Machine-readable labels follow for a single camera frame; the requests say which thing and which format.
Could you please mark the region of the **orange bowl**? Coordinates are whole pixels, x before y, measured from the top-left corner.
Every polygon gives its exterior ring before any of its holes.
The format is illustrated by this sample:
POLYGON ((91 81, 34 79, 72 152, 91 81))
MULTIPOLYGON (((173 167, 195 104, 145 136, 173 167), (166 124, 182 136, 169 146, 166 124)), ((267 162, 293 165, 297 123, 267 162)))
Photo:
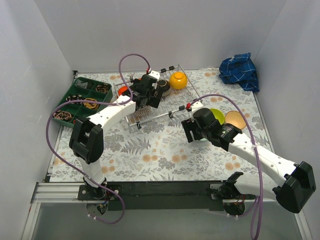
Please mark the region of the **orange bowl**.
POLYGON ((121 96, 125 91, 127 91, 128 88, 126 86, 122 86, 118 89, 117 93, 118 93, 118 96, 121 96))

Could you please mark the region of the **beige bowl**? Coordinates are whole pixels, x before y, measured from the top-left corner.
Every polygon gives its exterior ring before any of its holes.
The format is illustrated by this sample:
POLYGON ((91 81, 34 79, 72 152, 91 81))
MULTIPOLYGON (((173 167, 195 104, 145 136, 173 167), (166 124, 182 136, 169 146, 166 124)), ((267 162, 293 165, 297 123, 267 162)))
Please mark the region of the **beige bowl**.
POLYGON ((240 112, 232 110, 225 115, 225 123, 231 124, 239 129, 244 129, 247 124, 240 112))

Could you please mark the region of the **yellow bowl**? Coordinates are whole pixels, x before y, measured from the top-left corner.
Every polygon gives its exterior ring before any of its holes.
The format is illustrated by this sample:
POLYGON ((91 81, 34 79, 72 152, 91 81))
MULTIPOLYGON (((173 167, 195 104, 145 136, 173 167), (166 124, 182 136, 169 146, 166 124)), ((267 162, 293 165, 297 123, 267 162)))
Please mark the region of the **yellow bowl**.
POLYGON ((176 90, 185 88, 188 84, 187 76, 183 72, 174 72, 169 78, 170 86, 176 90))

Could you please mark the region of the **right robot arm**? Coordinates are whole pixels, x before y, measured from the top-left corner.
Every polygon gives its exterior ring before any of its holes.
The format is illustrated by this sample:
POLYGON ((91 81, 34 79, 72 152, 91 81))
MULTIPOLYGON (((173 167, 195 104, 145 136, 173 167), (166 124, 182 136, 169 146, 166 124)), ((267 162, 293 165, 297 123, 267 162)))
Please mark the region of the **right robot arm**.
POLYGON ((260 167, 269 180, 233 173, 215 192, 223 198, 237 199, 241 195, 262 195, 277 201, 291 213, 298 214, 316 191, 313 168, 305 161, 297 164, 268 149, 253 144, 241 129, 230 123, 220 124, 212 111, 200 102, 188 104, 189 119, 181 122, 188 142, 208 140, 215 147, 234 154, 260 167))

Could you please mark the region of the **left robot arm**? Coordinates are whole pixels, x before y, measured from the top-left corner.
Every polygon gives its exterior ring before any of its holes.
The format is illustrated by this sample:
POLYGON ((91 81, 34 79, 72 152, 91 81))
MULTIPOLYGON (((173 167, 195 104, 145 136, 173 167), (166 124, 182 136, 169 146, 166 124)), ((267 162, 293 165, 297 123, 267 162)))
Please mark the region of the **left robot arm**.
POLYGON ((102 173, 100 157, 104 152, 104 135, 116 123, 134 112, 150 106, 159 106, 162 92, 157 86, 160 73, 151 71, 144 74, 140 80, 135 80, 128 90, 123 92, 115 105, 86 118, 78 117, 73 126, 69 147, 81 163, 85 176, 83 177, 86 191, 95 199, 106 196, 107 180, 102 173))

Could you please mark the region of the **floral table mat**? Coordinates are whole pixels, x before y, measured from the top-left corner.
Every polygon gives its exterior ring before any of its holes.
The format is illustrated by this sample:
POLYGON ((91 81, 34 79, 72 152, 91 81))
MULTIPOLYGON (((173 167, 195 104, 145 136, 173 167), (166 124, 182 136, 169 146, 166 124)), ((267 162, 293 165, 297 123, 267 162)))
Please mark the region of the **floral table mat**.
MULTIPOLYGON (((255 140, 273 150, 255 95, 238 85, 226 85, 217 68, 190 70, 203 104, 226 114, 240 108, 255 140)), ((163 116, 129 126, 126 120, 114 125, 104 137, 101 170, 109 182, 225 180, 236 171, 256 175, 257 169, 244 159, 213 146, 209 141, 188 143, 181 121, 186 111, 173 118, 163 116)))

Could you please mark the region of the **lime green bowl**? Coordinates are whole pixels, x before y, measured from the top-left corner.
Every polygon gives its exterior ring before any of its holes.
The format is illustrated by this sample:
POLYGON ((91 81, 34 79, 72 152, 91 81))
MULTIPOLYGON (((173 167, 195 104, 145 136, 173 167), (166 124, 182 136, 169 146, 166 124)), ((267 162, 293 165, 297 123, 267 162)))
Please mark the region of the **lime green bowl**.
POLYGON ((225 115, 219 109, 211 108, 210 110, 221 125, 225 123, 225 115))

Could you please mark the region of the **blue checked cloth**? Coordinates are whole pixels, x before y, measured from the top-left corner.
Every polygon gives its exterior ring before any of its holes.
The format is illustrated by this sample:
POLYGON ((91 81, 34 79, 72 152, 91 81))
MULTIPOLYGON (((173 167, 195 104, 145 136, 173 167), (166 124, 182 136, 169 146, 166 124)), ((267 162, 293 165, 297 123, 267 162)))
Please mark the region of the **blue checked cloth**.
POLYGON ((251 53, 236 54, 219 66, 219 77, 225 84, 238 84, 244 91, 260 91, 257 69, 251 53))

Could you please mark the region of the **black patterned bowl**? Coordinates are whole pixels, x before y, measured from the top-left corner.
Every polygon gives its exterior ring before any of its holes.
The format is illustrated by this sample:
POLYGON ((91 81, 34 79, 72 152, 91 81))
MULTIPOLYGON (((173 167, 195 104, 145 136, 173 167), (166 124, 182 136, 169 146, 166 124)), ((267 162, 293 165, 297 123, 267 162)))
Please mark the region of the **black patterned bowl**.
POLYGON ((159 91, 162 92, 162 97, 167 97, 172 92, 171 85, 167 80, 160 79, 157 86, 159 87, 159 91))

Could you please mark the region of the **white brown patterned bowl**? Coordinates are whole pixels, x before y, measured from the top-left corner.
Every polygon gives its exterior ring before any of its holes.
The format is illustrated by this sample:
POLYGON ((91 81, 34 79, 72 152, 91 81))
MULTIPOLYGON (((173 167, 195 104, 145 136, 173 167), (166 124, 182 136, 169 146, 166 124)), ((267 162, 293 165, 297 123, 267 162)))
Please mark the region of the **white brown patterned bowl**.
POLYGON ((144 106, 144 107, 139 108, 138 110, 136 110, 136 111, 133 113, 133 115, 134 115, 135 117, 138 117, 138 118, 144 117, 144 116, 147 116, 147 115, 151 112, 151 110, 152 110, 152 107, 146 105, 146 106, 144 106))

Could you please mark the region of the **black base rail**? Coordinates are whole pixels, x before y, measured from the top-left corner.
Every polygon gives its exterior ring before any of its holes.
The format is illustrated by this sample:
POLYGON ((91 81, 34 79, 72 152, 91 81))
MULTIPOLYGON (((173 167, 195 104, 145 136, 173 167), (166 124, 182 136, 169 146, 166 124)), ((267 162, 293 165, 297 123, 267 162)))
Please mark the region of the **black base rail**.
POLYGON ((100 187, 81 185, 79 201, 95 201, 103 210, 187 210, 245 212, 246 197, 229 190, 224 181, 114 181, 100 187))

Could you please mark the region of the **green compartment organizer tray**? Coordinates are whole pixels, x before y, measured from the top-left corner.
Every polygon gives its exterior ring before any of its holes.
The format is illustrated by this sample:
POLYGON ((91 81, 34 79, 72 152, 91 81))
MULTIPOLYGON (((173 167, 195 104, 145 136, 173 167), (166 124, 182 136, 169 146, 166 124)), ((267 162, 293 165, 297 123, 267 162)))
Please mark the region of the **green compartment organizer tray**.
POLYGON ((77 77, 60 100, 67 103, 53 114, 53 120, 62 126, 72 128, 76 118, 87 118, 103 110, 113 98, 112 85, 86 77, 77 77))

